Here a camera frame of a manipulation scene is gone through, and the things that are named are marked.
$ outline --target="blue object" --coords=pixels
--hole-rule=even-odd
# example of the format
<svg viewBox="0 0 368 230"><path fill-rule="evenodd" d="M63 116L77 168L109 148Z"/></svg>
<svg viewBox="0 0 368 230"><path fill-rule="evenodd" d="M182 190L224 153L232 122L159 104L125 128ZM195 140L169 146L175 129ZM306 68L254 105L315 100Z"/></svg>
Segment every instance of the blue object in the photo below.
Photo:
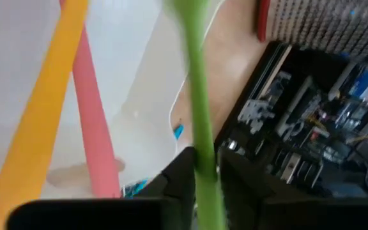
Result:
<svg viewBox="0 0 368 230"><path fill-rule="evenodd" d="M364 72L361 74L361 76L359 76L356 79L354 86L351 88L349 94L351 94L351 96L361 98L367 88L368 88L368 69L366 68Z"/></svg>
<svg viewBox="0 0 368 230"><path fill-rule="evenodd" d="M341 55L342 57L346 58L346 59L350 58L349 54L348 54L348 53L346 53L346 52L343 52L343 53L341 53L340 55Z"/></svg>
<svg viewBox="0 0 368 230"><path fill-rule="evenodd" d="M183 133L184 130L184 126L183 125L179 125L175 130L174 130L174 136L176 137L176 139L180 138L181 134Z"/></svg>
<svg viewBox="0 0 368 230"><path fill-rule="evenodd" d="M122 190L121 193L123 197L133 197L138 194L147 185L148 179L141 180L133 185L127 185Z"/></svg>

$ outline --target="cable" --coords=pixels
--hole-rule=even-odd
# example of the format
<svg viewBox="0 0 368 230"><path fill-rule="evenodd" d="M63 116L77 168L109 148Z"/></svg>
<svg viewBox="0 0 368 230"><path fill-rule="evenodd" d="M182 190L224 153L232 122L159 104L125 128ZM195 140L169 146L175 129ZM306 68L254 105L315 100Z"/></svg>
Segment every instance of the cable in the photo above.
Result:
<svg viewBox="0 0 368 230"><path fill-rule="evenodd" d="M362 140L367 140L367 139L368 139L368 135L364 135L362 137L355 137L355 138L352 138L352 139L348 139L346 141L346 144L350 144L350 143L357 142L357 141L362 141Z"/></svg>
<svg viewBox="0 0 368 230"><path fill-rule="evenodd" d="M324 126L324 124L322 124L320 121L313 118L312 116L307 117L306 120L311 122L311 123L314 123L317 127L321 128L322 130L327 130L327 128L326 128L326 126Z"/></svg>

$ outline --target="pink tube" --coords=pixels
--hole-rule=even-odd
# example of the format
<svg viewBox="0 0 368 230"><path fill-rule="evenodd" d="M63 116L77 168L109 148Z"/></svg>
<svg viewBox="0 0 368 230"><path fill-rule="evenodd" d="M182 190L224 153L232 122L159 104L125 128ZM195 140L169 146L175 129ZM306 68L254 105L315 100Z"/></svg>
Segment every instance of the pink tube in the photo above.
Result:
<svg viewBox="0 0 368 230"><path fill-rule="evenodd" d="M66 0L59 0L61 6ZM120 197L118 168L97 86L88 34L83 28L73 62L80 124L93 194Z"/></svg>

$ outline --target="wooden floor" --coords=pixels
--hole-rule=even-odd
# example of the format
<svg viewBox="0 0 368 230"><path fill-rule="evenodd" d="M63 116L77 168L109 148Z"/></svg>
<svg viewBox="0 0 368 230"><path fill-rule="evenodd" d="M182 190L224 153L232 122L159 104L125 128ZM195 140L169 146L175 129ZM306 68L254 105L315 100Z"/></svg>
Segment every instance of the wooden floor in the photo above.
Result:
<svg viewBox="0 0 368 230"><path fill-rule="evenodd" d="M265 51L256 31L257 0L226 0L218 10L204 42L210 113L214 137L219 133L252 71ZM178 147L192 142L187 83L171 113L171 125L184 126Z"/></svg>

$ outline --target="yellow tube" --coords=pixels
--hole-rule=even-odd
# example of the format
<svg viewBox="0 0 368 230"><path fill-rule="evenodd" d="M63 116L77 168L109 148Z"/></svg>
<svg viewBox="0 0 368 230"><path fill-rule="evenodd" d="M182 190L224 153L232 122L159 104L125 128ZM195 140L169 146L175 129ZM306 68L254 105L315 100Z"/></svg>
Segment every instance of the yellow tube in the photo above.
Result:
<svg viewBox="0 0 368 230"><path fill-rule="evenodd" d="M39 78L1 169L0 229L4 229L15 207L40 196L87 9L88 0L67 0L56 25Z"/></svg>

